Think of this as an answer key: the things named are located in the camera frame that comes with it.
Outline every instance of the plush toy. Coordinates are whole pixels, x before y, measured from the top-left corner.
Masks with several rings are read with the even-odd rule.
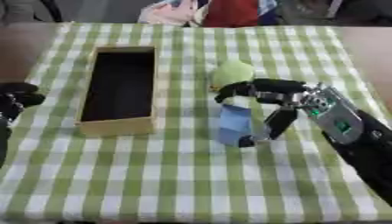
[[[213,71],[211,89],[221,88],[236,82],[251,81],[254,78],[254,68],[240,60],[228,60]]]

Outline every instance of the person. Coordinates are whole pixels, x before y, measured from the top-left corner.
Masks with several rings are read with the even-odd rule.
[[[34,0],[0,0],[0,24],[34,21]]]

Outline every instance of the pink cloth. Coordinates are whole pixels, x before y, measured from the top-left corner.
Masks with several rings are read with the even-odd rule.
[[[143,10],[139,22],[184,25],[193,19],[196,10],[197,2],[194,0],[182,0],[178,7],[173,7],[170,3],[156,3]]]

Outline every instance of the table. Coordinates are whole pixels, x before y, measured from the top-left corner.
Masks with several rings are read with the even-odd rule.
[[[270,147],[273,147],[273,150],[268,150],[268,145],[262,145],[261,150],[250,149],[239,152],[236,149],[218,145],[211,140],[208,132],[206,133],[206,131],[213,130],[208,127],[214,126],[214,117],[206,117],[205,113],[219,112],[219,107],[211,99],[213,97],[206,96],[203,89],[206,85],[200,82],[202,79],[194,79],[195,73],[192,71],[198,71],[196,74],[204,77],[205,69],[213,69],[212,64],[216,62],[216,59],[224,60],[227,56],[238,55],[252,63],[258,63],[258,69],[268,69],[267,75],[276,73],[275,66],[279,63],[277,69],[280,73],[289,74],[288,70],[297,71],[295,69],[301,68],[298,64],[290,67],[284,64],[286,60],[287,63],[298,63],[296,57],[292,57],[294,55],[291,54],[293,49],[298,50],[301,46],[300,41],[293,39],[298,37],[307,44],[305,48],[307,53],[311,55],[317,53],[321,58],[320,61],[310,59],[311,63],[315,63],[311,67],[317,69],[318,73],[342,75],[344,81],[338,81],[337,88],[342,89],[346,80],[350,80],[347,83],[351,85],[350,95],[356,96],[356,101],[365,105],[366,101],[363,100],[362,94],[364,92],[366,94],[368,89],[361,86],[359,90],[356,88],[358,83],[353,85],[359,77],[351,67],[351,61],[346,53],[340,48],[334,29],[279,27],[241,30],[182,30],[167,26],[129,24],[78,24],[72,27],[65,25],[61,29],[62,38],[56,39],[58,40],[56,47],[61,47],[61,52],[50,51],[48,54],[50,56],[45,60],[51,62],[40,66],[35,72],[39,78],[33,79],[38,83],[41,81],[45,83],[45,85],[41,84],[41,87],[49,91],[48,99],[45,105],[36,108],[39,111],[38,116],[34,116],[33,110],[26,111],[22,115],[22,122],[19,122],[14,129],[11,145],[21,147],[22,150],[14,150],[11,153],[12,157],[15,157],[17,153],[18,160],[13,160],[15,167],[12,167],[15,169],[11,170],[13,174],[10,174],[6,182],[8,187],[3,188],[6,191],[3,193],[5,195],[3,199],[8,201],[4,204],[10,203],[10,206],[7,206],[10,209],[8,210],[9,216],[20,216],[20,208],[24,207],[24,215],[37,219],[43,215],[43,207],[45,207],[45,217],[66,217],[68,219],[83,217],[91,220],[99,219],[101,215],[106,219],[111,217],[116,219],[119,218],[118,215],[121,219],[132,219],[132,215],[135,214],[144,221],[169,220],[170,218],[176,218],[177,221],[194,221],[195,219],[198,221],[255,222],[320,221],[323,219],[324,221],[337,221],[341,219],[374,220],[380,217],[385,220],[390,217],[389,208],[379,200],[374,201],[374,206],[378,207],[377,209],[381,208],[381,216],[378,216],[376,211],[379,210],[375,211],[372,206],[373,199],[369,197],[366,188],[357,177],[353,176],[352,170],[347,166],[341,167],[344,178],[341,176],[343,174],[340,173],[340,163],[336,154],[326,148],[328,146],[321,138],[314,139],[315,136],[311,133],[313,130],[319,133],[319,130],[305,124],[305,120],[304,123],[297,122],[295,126],[298,133],[302,134],[297,134],[293,130],[288,131],[286,140],[290,141],[287,142],[290,150],[285,149],[286,140],[281,139],[271,143]],[[74,45],[67,43],[62,45],[61,39],[65,39],[65,33],[68,38],[75,39],[75,42],[71,42]],[[292,42],[288,41],[286,34],[290,36]],[[251,37],[249,45],[252,48],[249,48],[244,41],[249,37]],[[80,82],[82,81],[80,75],[84,74],[88,64],[88,52],[96,44],[95,41],[99,41],[100,44],[108,43],[107,41],[114,44],[117,39],[124,44],[130,41],[148,44],[153,39],[163,40],[164,45],[161,45],[162,51],[160,52],[162,65],[159,64],[159,77],[163,79],[160,80],[159,86],[164,88],[161,92],[164,95],[161,95],[157,101],[157,112],[158,118],[161,118],[159,127],[165,127],[166,132],[158,132],[163,136],[149,136],[152,141],[142,136],[120,137],[119,142],[116,138],[86,140],[74,133],[72,114],[77,109],[75,100],[78,99],[75,86],[83,86]],[[197,47],[194,51],[188,51],[183,50],[188,49],[183,45]],[[182,53],[184,57],[177,57],[179,53]],[[265,66],[260,66],[260,53],[263,53],[262,56],[265,57]],[[308,61],[306,55],[300,53],[296,56],[301,59],[301,63]],[[203,66],[204,61],[209,64],[200,67],[200,65]],[[56,63],[56,66],[51,67],[51,63]],[[309,73],[309,69],[308,66],[304,72]],[[324,75],[320,78],[330,79],[329,77],[329,75]],[[377,104],[373,99],[367,99],[374,105]],[[190,113],[197,113],[198,117],[192,119],[189,117]],[[40,123],[48,119],[50,119],[49,126],[42,127]],[[165,121],[168,121],[167,127],[162,126],[162,123],[165,125]],[[193,129],[192,123],[195,123],[198,128]],[[42,132],[45,132],[48,141],[40,142],[34,139]],[[58,135],[59,138],[53,138],[52,133]],[[70,133],[76,138],[70,139]],[[185,138],[178,139],[178,136],[182,135]],[[193,135],[197,135],[200,139],[193,139]],[[67,148],[69,144],[73,146],[71,151]],[[318,147],[322,155],[315,151]],[[25,161],[30,155],[31,164],[26,167]],[[324,169],[320,163],[327,163],[329,166]],[[75,169],[77,169],[77,176],[74,176]],[[28,174],[23,179],[23,183],[18,186],[18,180],[12,177],[24,175],[23,173]],[[61,173],[61,178],[57,178],[56,173]],[[326,176],[333,179],[331,186],[337,193],[333,197],[328,196],[330,192],[326,187],[329,186],[326,184],[328,180],[324,179]],[[263,190],[267,194],[259,192],[260,185],[263,185]],[[50,194],[52,187],[55,189],[54,195]],[[7,194],[11,194],[14,190],[18,191],[18,195],[11,201],[10,197],[7,198]],[[196,195],[191,194],[190,191],[195,191]],[[359,194],[360,197],[351,198],[347,195],[351,191],[356,196]],[[331,201],[332,198],[338,201],[338,206],[334,204],[336,201]],[[199,206],[189,206],[193,202]],[[342,212],[342,218],[340,218],[340,212],[336,210],[337,207],[346,210]]]

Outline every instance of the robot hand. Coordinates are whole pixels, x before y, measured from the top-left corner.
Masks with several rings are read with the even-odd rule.
[[[0,168],[7,155],[9,125],[26,108],[41,104],[45,97],[37,94],[39,89],[28,83],[0,84]]]
[[[360,178],[392,206],[392,130],[362,110],[357,115],[363,132],[356,141],[342,144],[324,131],[323,135]]]

